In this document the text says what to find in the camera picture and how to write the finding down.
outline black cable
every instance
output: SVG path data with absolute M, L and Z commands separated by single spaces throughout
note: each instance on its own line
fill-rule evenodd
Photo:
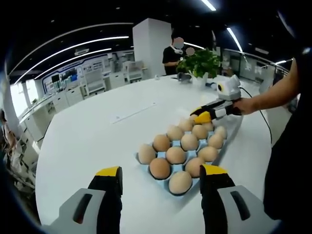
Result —
M 248 91 L 247 91 L 246 89 L 244 89 L 243 87 L 239 87 L 239 88 L 242 89 L 242 90 L 244 90 L 251 98 L 253 97 L 253 96 L 252 96 L 250 93 L 248 93 Z M 271 132 L 271 128 L 270 128 L 270 126 L 269 126 L 267 120 L 265 119 L 265 117 L 264 117 L 262 111 L 261 111 L 261 110 L 259 110 L 259 111 L 260 111 L 260 114 L 262 115 L 262 117 L 263 117 L 265 123 L 267 124 L 267 126 L 268 126 L 268 128 L 269 128 L 270 137 L 271 137 L 271 145 L 272 145 L 272 132 Z

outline window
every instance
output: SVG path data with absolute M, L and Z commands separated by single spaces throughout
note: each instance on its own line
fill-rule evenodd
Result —
M 27 93 L 29 96 L 29 101 L 32 103 L 33 100 L 38 99 L 38 92 L 34 79 L 26 81 Z
M 10 88 L 11 88 L 11 96 L 12 96 L 15 113 L 19 117 L 27 108 L 23 86 L 20 82 L 20 83 L 11 85 Z

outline person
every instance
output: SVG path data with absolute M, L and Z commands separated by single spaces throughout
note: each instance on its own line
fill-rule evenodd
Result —
M 183 57 L 183 51 L 181 50 L 184 45 L 183 39 L 172 34 L 171 40 L 171 45 L 164 49 L 162 59 L 167 76 L 177 74 L 177 66 L 179 65 L 180 59 Z
M 304 152 L 301 152 L 300 148 L 304 149 L 308 146 L 309 134 L 305 135 L 304 131 L 310 132 L 308 130 L 310 125 L 308 111 L 310 108 L 312 52 L 309 46 L 311 46 L 312 38 L 304 31 L 306 28 L 297 28 L 292 23 L 299 20 L 297 14 L 290 12 L 286 15 L 284 11 L 280 11 L 279 17 L 287 29 L 292 28 L 292 33 L 296 32 L 294 38 L 297 44 L 294 47 L 298 48 L 298 51 L 292 60 L 289 74 L 267 92 L 253 98 L 243 98 L 234 106 L 240 109 L 242 114 L 248 115 L 258 110 L 285 105 L 301 94 L 296 111 L 272 148 L 264 185 L 263 204 L 266 214 L 272 219 L 282 220 L 285 229 L 288 229 L 292 224 L 300 222 L 300 226 L 302 226 L 301 224 L 304 223 L 301 219 L 306 204 L 302 197 L 304 193 L 301 193 L 300 190 L 307 186 L 305 183 L 310 177 L 306 170 L 299 169 L 298 160 L 304 157 Z
M 23 154 L 22 147 L 17 141 L 14 133 L 9 129 L 3 109 L 0 109 L 0 125 L 4 140 L 7 144 L 5 151 L 8 155 L 8 161 L 10 162 L 10 169 L 21 177 L 28 178 L 33 184 L 35 184 L 35 177 L 32 172 L 28 171 L 28 169 L 22 166 L 20 159 L 21 155 Z

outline white desk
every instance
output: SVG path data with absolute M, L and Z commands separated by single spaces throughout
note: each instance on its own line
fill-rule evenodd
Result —
M 133 153 L 181 116 L 216 97 L 210 89 L 199 91 L 192 84 L 163 77 L 111 90 L 57 114 L 37 167 L 41 223 L 51 224 L 60 205 L 79 188 L 87 188 L 97 171 L 119 165 L 124 193 L 121 233 L 203 234 L 199 191 L 191 199 L 176 200 L 140 168 Z M 220 165 L 237 185 L 261 198 L 270 153 L 269 130 L 260 113 L 254 113 L 244 117 Z

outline black sleeve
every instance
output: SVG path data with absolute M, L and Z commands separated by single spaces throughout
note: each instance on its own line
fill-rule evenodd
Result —
M 170 47 L 167 47 L 166 49 L 164 49 L 162 63 L 176 62 L 176 61 L 177 60 L 173 56 L 172 49 Z

